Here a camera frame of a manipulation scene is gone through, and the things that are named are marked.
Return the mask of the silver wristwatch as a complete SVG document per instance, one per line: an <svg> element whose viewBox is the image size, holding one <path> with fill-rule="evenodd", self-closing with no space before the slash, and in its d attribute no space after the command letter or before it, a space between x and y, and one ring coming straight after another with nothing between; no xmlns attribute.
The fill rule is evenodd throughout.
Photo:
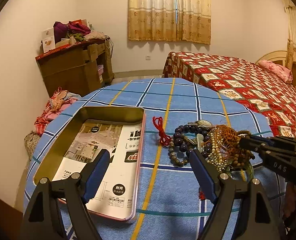
<svg viewBox="0 0 296 240"><path fill-rule="evenodd" d="M207 151L211 147L211 129L213 124L207 120L197 120L188 124L188 143L199 152Z"/></svg>

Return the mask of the pink metal tin box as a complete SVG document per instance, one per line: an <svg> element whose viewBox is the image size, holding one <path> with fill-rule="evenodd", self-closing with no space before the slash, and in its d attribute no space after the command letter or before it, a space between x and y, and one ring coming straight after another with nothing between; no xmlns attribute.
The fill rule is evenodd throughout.
<svg viewBox="0 0 296 240"><path fill-rule="evenodd" d="M140 107L80 108L55 136L37 184L74 178L89 212L119 222L136 216L146 113Z"/></svg>

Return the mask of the bed with red quilt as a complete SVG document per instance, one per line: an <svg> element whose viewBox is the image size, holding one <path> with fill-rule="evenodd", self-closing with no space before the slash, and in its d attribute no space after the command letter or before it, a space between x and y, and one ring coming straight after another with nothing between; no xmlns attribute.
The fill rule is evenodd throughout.
<svg viewBox="0 0 296 240"><path fill-rule="evenodd" d="M163 77L180 77L235 100L267 118L273 135L296 138L296 88L237 57L170 52Z"/></svg>

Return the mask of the blue plaid tablecloth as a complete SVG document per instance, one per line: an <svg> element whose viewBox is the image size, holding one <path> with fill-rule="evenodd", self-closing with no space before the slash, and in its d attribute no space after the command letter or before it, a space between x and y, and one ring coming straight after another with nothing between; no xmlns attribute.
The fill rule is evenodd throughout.
<svg viewBox="0 0 296 240"><path fill-rule="evenodd" d="M196 239L212 210L209 200L199 199L199 184L191 168L174 167L167 149L159 146L158 133L152 124L154 116L163 118L169 135L178 126L196 120L229 124L237 131L245 129L261 137L272 135L265 116L184 79L118 83L89 93L48 125L29 166L25 203L35 189L33 176L41 161L64 126L85 106L141 107L146 113L136 219L132 223L121 223L94 217L103 239Z"/></svg>

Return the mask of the pink pillow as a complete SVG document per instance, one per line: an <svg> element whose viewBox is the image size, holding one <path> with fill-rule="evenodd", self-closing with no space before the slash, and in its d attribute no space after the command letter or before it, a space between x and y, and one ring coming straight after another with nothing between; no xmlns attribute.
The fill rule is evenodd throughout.
<svg viewBox="0 0 296 240"><path fill-rule="evenodd" d="M282 81L285 83L291 84L293 81L293 74L292 71L288 68L284 67L283 65L273 63L267 60L260 60L258 61L258 65L276 76L278 76Z"/></svg>

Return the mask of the cream headboard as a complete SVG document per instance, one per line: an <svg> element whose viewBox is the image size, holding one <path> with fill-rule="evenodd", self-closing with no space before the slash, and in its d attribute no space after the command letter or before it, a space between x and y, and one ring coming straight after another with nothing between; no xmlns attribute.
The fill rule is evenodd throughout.
<svg viewBox="0 0 296 240"><path fill-rule="evenodd" d="M273 51L273 52L267 53L264 56L262 56L261 58L259 58L255 64L258 64L258 62L261 60L267 60L267 61L271 61L275 64L281 64L285 67L286 66L286 55L287 55L287 52L285 50ZM296 87L296 62L294 62L292 64L291 71L293 74L292 85L294 87Z"/></svg>

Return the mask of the pile of clothes on floor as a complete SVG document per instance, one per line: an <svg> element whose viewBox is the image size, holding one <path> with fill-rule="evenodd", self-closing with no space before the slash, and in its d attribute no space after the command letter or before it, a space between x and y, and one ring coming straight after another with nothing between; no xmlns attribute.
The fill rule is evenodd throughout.
<svg viewBox="0 0 296 240"><path fill-rule="evenodd" d="M79 94L71 93L59 87L47 101L42 114L36 118L34 122L35 133L41 136L54 119L80 99Z"/></svg>

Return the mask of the beige window curtain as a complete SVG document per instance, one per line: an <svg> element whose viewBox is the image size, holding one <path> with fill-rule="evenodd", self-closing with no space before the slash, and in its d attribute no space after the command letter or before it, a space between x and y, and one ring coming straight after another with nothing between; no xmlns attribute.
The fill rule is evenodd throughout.
<svg viewBox="0 0 296 240"><path fill-rule="evenodd" d="M128 0L130 41L211 43L211 0Z"/></svg>

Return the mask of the brown wooden cabinet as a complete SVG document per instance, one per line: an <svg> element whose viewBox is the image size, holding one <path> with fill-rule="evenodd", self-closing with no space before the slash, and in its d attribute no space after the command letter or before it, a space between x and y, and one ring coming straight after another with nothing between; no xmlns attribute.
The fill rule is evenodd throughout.
<svg viewBox="0 0 296 240"><path fill-rule="evenodd" d="M58 88L85 96L114 79L111 39L92 39L63 46L37 56L49 96Z"/></svg>

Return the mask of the white printed box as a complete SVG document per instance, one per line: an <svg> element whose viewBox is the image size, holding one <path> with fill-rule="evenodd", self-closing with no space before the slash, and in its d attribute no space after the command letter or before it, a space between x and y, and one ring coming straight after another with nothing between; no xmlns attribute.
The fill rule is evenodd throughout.
<svg viewBox="0 0 296 240"><path fill-rule="evenodd" d="M55 49L54 28L44 30L42 32L42 46L44 53Z"/></svg>

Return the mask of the pile of clothes on cabinet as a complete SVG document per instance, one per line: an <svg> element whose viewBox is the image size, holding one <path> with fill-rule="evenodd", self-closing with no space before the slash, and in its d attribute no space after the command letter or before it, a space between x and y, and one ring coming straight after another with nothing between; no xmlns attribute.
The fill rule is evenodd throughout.
<svg viewBox="0 0 296 240"><path fill-rule="evenodd" d="M53 25L55 42L58 43L64 38L73 37L77 42L89 40L106 40L108 38L102 32L89 29L80 22L69 21L67 24L55 22Z"/></svg>

